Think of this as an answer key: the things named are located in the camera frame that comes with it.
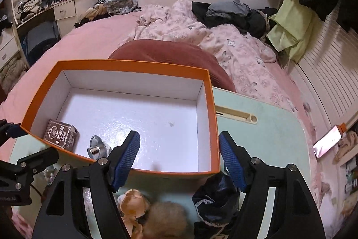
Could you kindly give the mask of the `brown card box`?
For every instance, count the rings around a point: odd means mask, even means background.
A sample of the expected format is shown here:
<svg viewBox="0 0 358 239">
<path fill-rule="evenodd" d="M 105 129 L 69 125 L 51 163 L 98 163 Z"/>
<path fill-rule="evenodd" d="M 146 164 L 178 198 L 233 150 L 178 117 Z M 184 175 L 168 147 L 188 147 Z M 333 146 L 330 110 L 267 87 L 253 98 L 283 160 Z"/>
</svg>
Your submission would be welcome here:
<svg viewBox="0 0 358 239">
<path fill-rule="evenodd" d="M 71 124 L 50 119 L 43 140 L 72 152 L 75 148 L 78 130 Z"/>
</svg>

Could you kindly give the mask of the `small metal cylinder bottle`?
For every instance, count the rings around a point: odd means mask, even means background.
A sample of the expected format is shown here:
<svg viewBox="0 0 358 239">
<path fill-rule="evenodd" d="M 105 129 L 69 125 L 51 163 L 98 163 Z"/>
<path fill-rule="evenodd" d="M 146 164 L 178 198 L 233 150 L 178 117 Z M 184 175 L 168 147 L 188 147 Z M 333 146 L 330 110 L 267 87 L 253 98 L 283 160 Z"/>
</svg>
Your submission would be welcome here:
<svg viewBox="0 0 358 239">
<path fill-rule="evenodd" d="M 91 137 L 90 147 L 87 149 L 87 153 L 90 159 L 98 160 L 100 158 L 107 158 L 111 151 L 112 148 L 98 135 Z"/>
</svg>

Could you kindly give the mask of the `orange cardboard box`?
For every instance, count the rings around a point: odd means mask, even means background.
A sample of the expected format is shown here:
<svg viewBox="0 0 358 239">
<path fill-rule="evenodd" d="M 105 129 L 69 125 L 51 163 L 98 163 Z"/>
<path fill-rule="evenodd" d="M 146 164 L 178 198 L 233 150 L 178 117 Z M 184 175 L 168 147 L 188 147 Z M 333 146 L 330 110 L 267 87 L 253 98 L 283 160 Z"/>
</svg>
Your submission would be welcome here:
<svg viewBox="0 0 358 239">
<path fill-rule="evenodd" d="M 42 140 L 50 121 L 79 133 L 74 158 L 89 161 L 90 138 L 109 147 L 140 134 L 134 169 L 199 177 L 220 170 L 218 128 L 208 70 L 120 60 L 59 61 L 30 103 L 22 128 Z"/>
</svg>

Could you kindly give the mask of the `black satin lace cloth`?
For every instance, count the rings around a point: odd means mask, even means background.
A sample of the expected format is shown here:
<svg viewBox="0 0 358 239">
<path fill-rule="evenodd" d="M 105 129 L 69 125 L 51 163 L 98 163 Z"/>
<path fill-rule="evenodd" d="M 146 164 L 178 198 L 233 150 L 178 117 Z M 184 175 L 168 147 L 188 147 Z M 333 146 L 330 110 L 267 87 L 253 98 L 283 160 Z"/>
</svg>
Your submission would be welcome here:
<svg viewBox="0 0 358 239">
<path fill-rule="evenodd" d="M 240 190 L 230 176 L 220 172 L 209 177 L 192 196 L 199 220 L 195 238 L 228 238 L 239 215 Z"/>
</svg>

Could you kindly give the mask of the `brown plush bear toy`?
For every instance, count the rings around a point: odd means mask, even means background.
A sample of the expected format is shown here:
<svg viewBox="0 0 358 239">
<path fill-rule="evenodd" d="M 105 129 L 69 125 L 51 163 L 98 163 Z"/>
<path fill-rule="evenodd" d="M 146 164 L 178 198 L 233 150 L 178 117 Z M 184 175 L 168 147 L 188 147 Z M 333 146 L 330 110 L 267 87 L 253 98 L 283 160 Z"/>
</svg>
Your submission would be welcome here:
<svg viewBox="0 0 358 239">
<path fill-rule="evenodd" d="M 187 226 L 182 205 L 171 201 L 155 202 L 143 225 L 143 238 L 182 238 Z"/>
</svg>

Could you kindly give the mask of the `beige anime figurine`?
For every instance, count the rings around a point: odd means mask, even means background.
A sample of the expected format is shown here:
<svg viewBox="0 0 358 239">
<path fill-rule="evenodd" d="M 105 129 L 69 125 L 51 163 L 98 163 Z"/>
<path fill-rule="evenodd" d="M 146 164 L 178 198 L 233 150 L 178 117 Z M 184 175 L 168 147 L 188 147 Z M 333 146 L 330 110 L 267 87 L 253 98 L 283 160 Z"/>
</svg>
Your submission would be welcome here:
<svg viewBox="0 0 358 239">
<path fill-rule="evenodd" d="M 117 199 L 118 210 L 130 238 L 143 238 L 143 226 L 138 222 L 150 209 L 147 198 L 136 189 L 129 189 Z"/>
</svg>

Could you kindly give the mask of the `smartphone with lit screen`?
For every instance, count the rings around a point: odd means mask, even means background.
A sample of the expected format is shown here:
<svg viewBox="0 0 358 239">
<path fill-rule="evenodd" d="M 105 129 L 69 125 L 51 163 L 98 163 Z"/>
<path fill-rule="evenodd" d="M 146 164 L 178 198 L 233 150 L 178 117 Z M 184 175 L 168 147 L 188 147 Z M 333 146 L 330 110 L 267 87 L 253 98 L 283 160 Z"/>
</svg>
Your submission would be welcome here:
<svg viewBox="0 0 358 239">
<path fill-rule="evenodd" d="M 342 129 L 335 125 L 321 139 L 313 145 L 314 154 L 317 159 L 323 157 L 342 138 Z"/>
</svg>

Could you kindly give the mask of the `white desk with drawers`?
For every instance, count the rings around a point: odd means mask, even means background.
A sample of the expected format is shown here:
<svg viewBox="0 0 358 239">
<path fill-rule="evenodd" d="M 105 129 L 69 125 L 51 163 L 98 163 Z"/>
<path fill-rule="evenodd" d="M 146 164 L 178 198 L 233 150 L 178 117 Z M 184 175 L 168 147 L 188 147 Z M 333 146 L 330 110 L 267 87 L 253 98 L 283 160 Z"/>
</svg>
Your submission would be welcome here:
<svg viewBox="0 0 358 239">
<path fill-rule="evenodd" d="M 79 17 L 98 0 L 66 0 L 28 17 L 16 26 L 29 66 L 70 33 Z"/>
</svg>

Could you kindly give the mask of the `pink floral blanket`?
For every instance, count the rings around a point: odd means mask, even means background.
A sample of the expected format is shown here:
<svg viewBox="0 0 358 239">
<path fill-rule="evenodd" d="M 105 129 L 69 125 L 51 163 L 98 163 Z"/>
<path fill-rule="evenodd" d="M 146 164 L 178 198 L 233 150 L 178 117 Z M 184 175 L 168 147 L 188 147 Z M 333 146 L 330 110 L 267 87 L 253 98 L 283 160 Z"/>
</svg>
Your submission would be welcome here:
<svg viewBox="0 0 358 239">
<path fill-rule="evenodd" d="M 214 55 L 231 78 L 235 91 L 296 113 L 298 109 L 268 65 L 277 57 L 259 39 L 242 35 L 231 24 L 207 28 L 197 20 L 189 0 L 178 0 L 172 6 L 146 5 L 136 27 L 124 42 L 139 39 L 184 42 Z"/>
</svg>

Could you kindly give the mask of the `dark red cushion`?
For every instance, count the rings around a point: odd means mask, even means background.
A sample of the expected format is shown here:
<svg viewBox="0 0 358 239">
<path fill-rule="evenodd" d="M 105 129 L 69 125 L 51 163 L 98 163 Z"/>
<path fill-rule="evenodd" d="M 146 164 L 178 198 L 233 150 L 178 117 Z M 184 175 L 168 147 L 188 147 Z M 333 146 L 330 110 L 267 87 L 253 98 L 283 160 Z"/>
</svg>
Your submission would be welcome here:
<svg viewBox="0 0 358 239">
<path fill-rule="evenodd" d="M 207 69 L 214 87 L 230 92 L 236 91 L 232 79 L 220 66 L 216 57 L 196 45 L 184 42 L 139 39 L 126 42 L 116 49 L 109 58 L 159 62 Z"/>
</svg>

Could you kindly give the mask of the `patterned grey clothes heap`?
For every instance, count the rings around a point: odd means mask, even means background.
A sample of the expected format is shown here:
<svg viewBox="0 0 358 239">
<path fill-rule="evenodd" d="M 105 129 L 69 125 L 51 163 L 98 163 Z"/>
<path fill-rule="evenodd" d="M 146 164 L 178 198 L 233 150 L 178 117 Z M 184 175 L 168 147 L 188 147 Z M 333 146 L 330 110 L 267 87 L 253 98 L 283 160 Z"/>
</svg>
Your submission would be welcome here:
<svg viewBox="0 0 358 239">
<path fill-rule="evenodd" d="M 141 11 L 136 0 L 98 0 L 95 7 L 102 5 L 109 15 L 125 15 L 131 12 Z"/>
</svg>

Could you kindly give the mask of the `light green hanging garment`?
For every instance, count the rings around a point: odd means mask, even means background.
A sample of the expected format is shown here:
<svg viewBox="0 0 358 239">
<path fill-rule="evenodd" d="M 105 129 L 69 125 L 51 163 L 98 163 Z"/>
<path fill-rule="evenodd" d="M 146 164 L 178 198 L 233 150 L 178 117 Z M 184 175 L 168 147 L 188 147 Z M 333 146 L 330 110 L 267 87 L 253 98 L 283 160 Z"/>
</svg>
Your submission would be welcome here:
<svg viewBox="0 0 358 239">
<path fill-rule="evenodd" d="M 298 63 L 309 45 L 315 41 L 322 21 L 312 9 L 299 0 L 283 0 L 278 12 L 269 17 L 275 26 L 267 37 L 273 47 L 288 54 L 290 61 Z"/>
</svg>

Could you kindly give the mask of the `dark clothes pile on bed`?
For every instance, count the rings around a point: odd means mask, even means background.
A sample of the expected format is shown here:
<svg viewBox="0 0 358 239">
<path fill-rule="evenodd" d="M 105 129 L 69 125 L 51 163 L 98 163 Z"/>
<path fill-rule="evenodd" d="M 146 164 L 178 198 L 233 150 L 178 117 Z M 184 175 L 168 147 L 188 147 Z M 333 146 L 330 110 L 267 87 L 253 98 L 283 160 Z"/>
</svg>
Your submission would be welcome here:
<svg viewBox="0 0 358 239">
<path fill-rule="evenodd" d="M 207 28 L 231 24 L 241 34 L 249 33 L 257 39 L 264 38 L 267 32 L 275 26 L 274 22 L 269 20 L 269 17 L 277 12 L 277 9 L 271 7 L 251 9 L 239 0 L 213 4 L 192 2 L 192 13 Z"/>
</svg>

